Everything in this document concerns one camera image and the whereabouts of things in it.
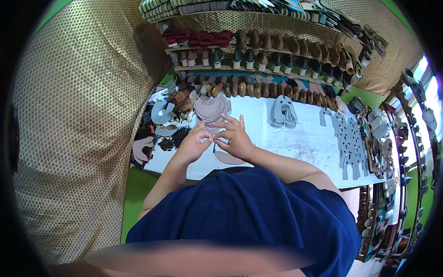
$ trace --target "dotted fabric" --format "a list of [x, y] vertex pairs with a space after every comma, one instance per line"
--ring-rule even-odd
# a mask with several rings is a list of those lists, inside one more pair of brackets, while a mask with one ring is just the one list
[[138, 5], [74, 0], [24, 53], [16, 197], [50, 263], [120, 243], [132, 141], [168, 69], [164, 40]]
[[[423, 49], [417, 38], [379, 0], [328, 0], [327, 2], [349, 17], [360, 20], [362, 26], [368, 24], [389, 43], [386, 57], [382, 59], [378, 53], [373, 52], [371, 62], [367, 67], [363, 67], [363, 77], [356, 78], [353, 82], [353, 85], [365, 90], [388, 95], [390, 89], [400, 79], [404, 68], [415, 69], [423, 57]], [[340, 46], [340, 43], [348, 44], [355, 49], [357, 54], [360, 54], [362, 49], [358, 41], [331, 28], [274, 14], [211, 12], [175, 17], [171, 21], [175, 26], [198, 30], [235, 32], [241, 28], [246, 30], [255, 28], [259, 32], [269, 30], [271, 33], [288, 33], [313, 42], [328, 43], [331, 46]], [[233, 49], [225, 49], [225, 51], [230, 53]]]

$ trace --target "white table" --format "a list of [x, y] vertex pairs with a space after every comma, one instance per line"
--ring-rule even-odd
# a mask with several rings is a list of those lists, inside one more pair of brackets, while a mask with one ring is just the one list
[[[360, 169], [361, 177], [352, 180], [352, 168], [348, 167], [348, 180], [343, 180], [343, 170], [339, 167], [339, 150], [337, 138], [334, 137], [334, 128], [331, 119], [326, 116], [327, 127], [320, 126], [320, 107], [293, 102], [298, 117], [298, 124], [294, 129], [282, 127], [273, 128], [270, 125], [269, 114], [275, 99], [232, 97], [231, 116], [239, 118], [244, 115], [246, 132], [254, 145], [273, 153], [296, 158], [311, 163], [324, 171], [334, 182], [337, 188], [358, 187], [383, 180], [374, 174], [365, 177]], [[347, 111], [345, 117], [353, 116]], [[209, 147], [196, 162], [189, 165], [187, 179], [201, 180], [214, 169], [223, 169], [233, 165], [225, 164], [216, 159], [214, 147]], [[144, 169], [162, 173], [175, 150], [166, 152], [155, 146], [154, 158], [145, 165]]]

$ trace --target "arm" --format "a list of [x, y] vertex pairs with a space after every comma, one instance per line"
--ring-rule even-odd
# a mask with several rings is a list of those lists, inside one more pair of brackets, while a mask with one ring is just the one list
[[[274, 173], [283, 183], [296, 181], [307, 181], [318, 189], [334, 191], [340, 196], [339, 189], [332, 183], [331, 179], [320, 169], [307, 162], [284, 157], [254, 146], [245, 132], [245, 121], [243, 115], [240, 121], [233, 117], [222, 115], [228, 122], [214, 123], [213, 126], [225, 128], [214, 136], [214, 142], [223, 150], [234, 157], [242, 159], [254, 166], [264, 167]], [[218, 138], [225, 138], [225, 143]]]
[[212, 135], [202, 130], [204, 124], [205, 122], [202, 121], [196, 125], [182, 141], [162, 175], [146, 196], [138, 220], [160, 203], [168, 193], [184, 186], [188, 166], [198, 160], [213, 142]]

